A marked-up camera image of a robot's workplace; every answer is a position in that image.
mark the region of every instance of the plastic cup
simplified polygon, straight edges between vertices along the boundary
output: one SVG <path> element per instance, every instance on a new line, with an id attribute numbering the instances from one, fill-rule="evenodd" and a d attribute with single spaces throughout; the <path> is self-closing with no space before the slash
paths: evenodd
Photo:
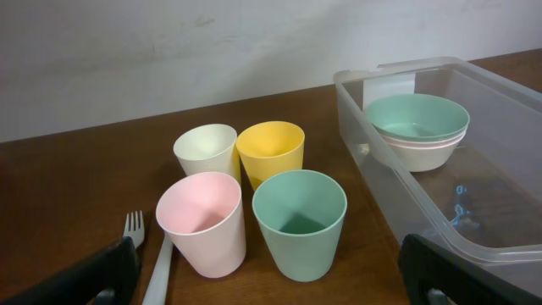
<path id="1" fill-rule="evenodd" d="M 160 198 L 156 219 L 200 275 L 228 275 L 245 258 L 241 186 L 230 175 L 207 172 L 178 181 Z"/>
<path id="2" fill-rule="evenodd" d="M 335 180 L 303 169 L 278 174 L 258 187 L 252 209 L 283 275 L 308 282 L 328 272 L 346 213 Z"/>
<path id="3" fill-rule="evenodd" d="M 267 178 L 303 166 L 305 133 L 288 122 L 265 122 L 241 132 L 237 149 L 252 189 Z"/>
<path id="4" fill-rule="evenodd" d="M 230 126 L 210 124 L 185 132 L 173 151 L 186 175 L 214 171 L 228 174 L 241 183 L 237 132 Z"/>

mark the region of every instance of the wooden table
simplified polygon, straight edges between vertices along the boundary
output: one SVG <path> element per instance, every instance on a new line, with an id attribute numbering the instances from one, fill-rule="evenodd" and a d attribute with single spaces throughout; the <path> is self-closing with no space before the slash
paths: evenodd
<path id="1" fill-rule="evenodd" d="M 542 50 L 474 63 L 542 91 Z M 143 210 L 147 234 L 134 295 L 140 303 L 163 239 L 154 208 L 184 177 L 172 151 L 175 139 L 198 125 L 224 123 L 241 132 L 268 120 L 299 125 L 307 135 L 304 168 L 330 175 L 345 189 L 349 207 L 333 267 L 306 284 L 277 270 L 243 176 L 245 262 L 223 279 L 208 280 L 175 252 L 168 303 L 408 304 L 395 237 L 340 138 L 333 86 L 0 144 L 0 300 L 118 240 L 126 213 Z"/>

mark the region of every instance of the mint green bowl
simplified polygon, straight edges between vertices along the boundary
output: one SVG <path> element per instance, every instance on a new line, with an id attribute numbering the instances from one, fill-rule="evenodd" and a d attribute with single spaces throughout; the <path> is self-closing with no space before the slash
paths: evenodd
<path id="1" fill-rule="evenodd" d="M 406 141 L 447 140 L 462 133 L 470 121 L 460 104 L 417 93 L 380 98 L 364 112 L 380 134 Z"/>

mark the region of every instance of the plastic container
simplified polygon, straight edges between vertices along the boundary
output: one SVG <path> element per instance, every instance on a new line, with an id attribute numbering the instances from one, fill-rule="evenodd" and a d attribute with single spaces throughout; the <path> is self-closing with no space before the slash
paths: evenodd
<path id="1" fill-rule="evenodd" d="M 398 242 L 417 233 L 542 297 L 542 94 L 456 58 L 334 81 L 340 133 Z M 362 109 L 387 92 L 432 94 L 469 112 L 443 166 L 409 173 L 367 120 Z"/>

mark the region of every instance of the stacked bowls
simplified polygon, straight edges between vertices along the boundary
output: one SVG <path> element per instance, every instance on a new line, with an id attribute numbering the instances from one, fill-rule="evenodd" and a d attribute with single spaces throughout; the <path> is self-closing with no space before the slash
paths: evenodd
<path id="1" fill-rule="evenodd" d="M 368 105 L 365 115 L 411 172 L 436 169 L 446 162 L 467 132 L 467 110 L 443 97 L 401 94 Z M 378 161 L 383 158 L 374 152 Z"/>

